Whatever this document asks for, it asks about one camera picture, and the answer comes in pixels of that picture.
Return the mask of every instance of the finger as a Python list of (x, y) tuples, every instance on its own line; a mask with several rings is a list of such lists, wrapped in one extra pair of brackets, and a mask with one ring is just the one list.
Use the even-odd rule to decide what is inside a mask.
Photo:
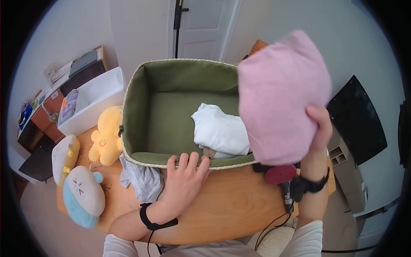
[(182, 153), (180, 155), (180, 161), (178, 162), (178, 169), (183, 171), (187, 168), (188, 154)]
[(330, 114), (322, 106), (310, 105), (306, 108), (308, 116), (318, 123), (318, 130), (313, 139), (313, 147), (322, 149), (328, 145), (332, 136)]
[(190, 154), (190, 160), (188, 161), (187, 168), (190, 170), (195, 171), (197, 168), (197, 164), (199, 162), (199, 153), (198, 152), (192, 152)]
[(167, 172), (175, 171), (175, 163), (178, 162), (177, 156), (173, 155), (167, 161)]
[(197, 169), (198, 176), (200, 176), (201, 179), (203, 179), (209, 169), (210, 169), (210, 159), (207, 156), (201, 157), (201, 163), (200, 163), (199, 168)]
[(206, 181), (207, 178), (208, 178), (208, 175), (209, 175), (211, 172), (212, 172), (211, 169), (209, 169), (209, 170), (206, 172), (206, 174), (205, 174), (205, 176), (204, 176), (204, 178), (203, 178), (203, 184), (205, 183), (205, 181)]

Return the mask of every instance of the hand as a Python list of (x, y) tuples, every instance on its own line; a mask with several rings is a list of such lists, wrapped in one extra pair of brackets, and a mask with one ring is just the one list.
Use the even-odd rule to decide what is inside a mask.
[(162, 202), (163, 212), (170, 216), (167, 221), (178, 217), (187, 209), (210, 174), (210, 159), (203, 156), (197, 169), (198, 161), (197, 152), (192, 152), (190, 158), (188, 154), (183, 153), (180, 159), (173, 155), (168, 160), (167, 182), (163, 196), (159, 200)]
[(318, 123), (318, 130), (307, 155), (301, 160), (300, 175), (316, 182), (327, 175), (327, 145), (332, 136), (332, 125), (325, 107), (309, 105), (305, 110)]

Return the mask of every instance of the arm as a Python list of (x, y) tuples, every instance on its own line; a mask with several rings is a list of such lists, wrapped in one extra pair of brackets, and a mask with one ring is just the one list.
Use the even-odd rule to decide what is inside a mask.
[[(167, 183), (162, 198), (147, 207), (147, 217), (152, 223), (164, 224), (178, 217), (200, 192), (210, 171), (210, 160), (202, 157), (197, 169), (199, 154), (190, 158), (183, 153), (180, 160), (173, 155), (167, 162)], [(137, 241), (150, 233), (140, 219), (140, 210), (117, 217), (109, 228), (109, 234), (128, 241)]]
[[(330, 115), (324, 107), (308, 106), (307, 114), (318, 122), (319, 128), (308, 154), (301, 160), (300, 176), (317, 182), (327, 175), (327, 145), (332, 136)], [(297, 229), (315, 220), (323, 220), (328, 202), (327, 184), (317, 193), (306, 193), (298, 204), (300, 212)]]

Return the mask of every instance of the white storage box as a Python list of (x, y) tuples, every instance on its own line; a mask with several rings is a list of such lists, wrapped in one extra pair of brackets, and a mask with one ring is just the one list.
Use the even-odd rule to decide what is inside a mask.
[(58, 130), (65, 136), (74, 134), (78, 137), (96, 126), (100, 114), (105, 109), (115, 105), (123, 105), (124, 81), (124, 74), (121, 68), (117, 67), (79, 87), (76, 111), (73, 117), (63, 123), (61, 123), (61, 116), (59, 116)]

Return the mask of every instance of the pink towel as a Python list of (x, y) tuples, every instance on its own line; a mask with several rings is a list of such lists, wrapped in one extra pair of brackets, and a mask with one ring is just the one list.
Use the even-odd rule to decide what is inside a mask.
[(240, 62), (238, 91), (255, 160), (291, 164), (308, 153), (318, 128), (305, 108), (328, 103), (331, 78), (314, 43), (297, 30)]

